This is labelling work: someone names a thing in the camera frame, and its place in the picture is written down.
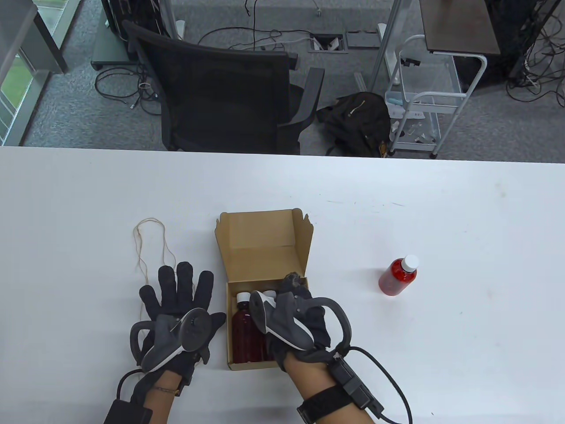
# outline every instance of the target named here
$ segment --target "metal cart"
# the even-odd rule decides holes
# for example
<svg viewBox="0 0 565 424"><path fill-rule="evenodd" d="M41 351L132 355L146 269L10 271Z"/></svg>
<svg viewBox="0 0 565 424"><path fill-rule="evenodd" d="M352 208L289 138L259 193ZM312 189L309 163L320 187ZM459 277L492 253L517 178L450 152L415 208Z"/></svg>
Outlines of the metal cart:
<svg viewBox="0 0 565 424"><path fill-rule="evenodd" d="M400 116L397 116L400 124L389 147L389 155L393 155L397 149L420 150L431 152L430 157L435 159L453 124L483 76L486 58L481 54L472 53L444 51L431 53L426 49L423 34L408 38L396 48L395 55L396 65L385 93L385 100L389 106L391 104L395 106L393 109L400 111ZM481 61L481 68L466 93L461 92L453 61L454 56L476 58ZM399 92L392 91L397 74L400 80ZM452 115L443 136L438 114ZM409 118L410 127L405 129Z"/></svg>

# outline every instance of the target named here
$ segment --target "cardboard box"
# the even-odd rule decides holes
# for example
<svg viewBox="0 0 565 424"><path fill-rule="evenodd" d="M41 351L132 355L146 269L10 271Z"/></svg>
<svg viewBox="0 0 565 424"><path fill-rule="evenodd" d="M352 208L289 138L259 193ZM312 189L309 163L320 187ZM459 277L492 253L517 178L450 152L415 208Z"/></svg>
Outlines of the cardboard box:
<svg viewBox="0 0 565 424"><path fill-rule="evenodd" d="M216 222L216 240L228 275L228 366L232 370L276 367L275 361L234 364L232 317L236 294L278 290L290 272L306 273L314 226L300 209L222 213Z"/></svg>

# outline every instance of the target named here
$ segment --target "desk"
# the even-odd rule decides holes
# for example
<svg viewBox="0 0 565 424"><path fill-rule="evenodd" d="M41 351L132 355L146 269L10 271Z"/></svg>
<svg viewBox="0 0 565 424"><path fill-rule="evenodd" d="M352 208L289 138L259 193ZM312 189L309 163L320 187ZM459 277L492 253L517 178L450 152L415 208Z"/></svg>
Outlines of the desk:
<svg viewBox="0 0 565 424"><path fill-rule="evenodd" d="M412 0L394 0L388 23L377 25L382 43L369 80L370 91L375 91L375 82L383 61L392 78L396 65L394 51L404 42L401 39L402 28L411 4ZM420 0L420 11L428 50L500 54L484 0ZM394 84L399 83L396 77Z"/></svg>
<svg viewBox="0 0 565 424"><path fill-rule="evenodd" d="M166 224L195 273L214 272L215 312L219 214L300 207L314 224L312 292L341 304L352 342L394 376L416 423L562 423L564 185L565 165L2 148L0 421L103 422L134 365L142 218ZM154 283L160 233L144 229ZM379 270L408 253L418 278L385 297ZM334 343L337 325L328 318ZM299 422L284 373L229 371L225 328L210 351L171 424ZM378 369L347 358L406 422Z"/></svg>
<svg viewBox="0 0 565 424"><path fill-rule="evenodd" d="M0 18L0 85L16 53L20 53L31 72L46 70L62 73L67 64L51 38L49 30L31 0L7 0Z"/></svg>

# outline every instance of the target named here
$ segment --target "black mesh chair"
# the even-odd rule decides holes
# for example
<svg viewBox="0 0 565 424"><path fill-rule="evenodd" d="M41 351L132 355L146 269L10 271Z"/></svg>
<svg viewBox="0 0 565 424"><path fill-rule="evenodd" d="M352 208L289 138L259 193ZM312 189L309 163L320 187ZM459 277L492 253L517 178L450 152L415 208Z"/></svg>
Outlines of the black mesh chair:
<svg viewBox="0 0 565 424"><path fill-rule="evenodd" d="M303 89L289 83L285 52L203 47L123 25L156 85L168 150L300 154L323 69L310 69Z"/></svg>

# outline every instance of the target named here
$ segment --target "hand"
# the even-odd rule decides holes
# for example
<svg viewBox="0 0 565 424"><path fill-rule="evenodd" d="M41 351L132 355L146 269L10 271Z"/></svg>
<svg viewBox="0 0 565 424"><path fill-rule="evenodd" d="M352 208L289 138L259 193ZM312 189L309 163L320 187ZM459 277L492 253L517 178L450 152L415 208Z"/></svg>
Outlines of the hand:
<svg viewBox="0 0 565 424"><path fill-rule="evenodd" d="M303 299L312 299L312 294L306 286L302 284L300 276L295 272L288 274L282 281L279 294L287 292L291 292L295 296L299 296ZM314 337L314 349L325 350L331 345L331 339L325 328L324 314L324 308L317 306L310 308L306 312L306 318L300 320ZM272 334L267 334L267 350L274 356L280 369L285 371L284 361L286 355L294 349Z"/></svg>
<svg viewBox="0 0 565 424"><path fill-rule="evenodd" d="M188 311L194 308L208 309L212 298L214 287L214 275L210 271L203 271L198 278L198 285L193 298L193 268L188 262L180 262L177 265L178 285L175 281L175 272L170 266L159 268L159 285L161 287L161 304L157 300L155 290L150 285L145 285L140 289L140 297L145 304L145 310L152 321L157 320L159 315L171 315L177 319L182 318ZM224 324L225 314L215 313L210 315L212 319L212 331L207 345L216 334L216 331ZM144 340L141 349L143 357L153 346L155 334L151 331ZM155 384L160 376L166 371L172 371L182 377L179 391L184 386L188 386L194 373L194 365L199 362L199 353L183 352L178 354L168 363L153 373L146 374L136 385L132 402L143 404L143 399L147 391Z"/></svg>

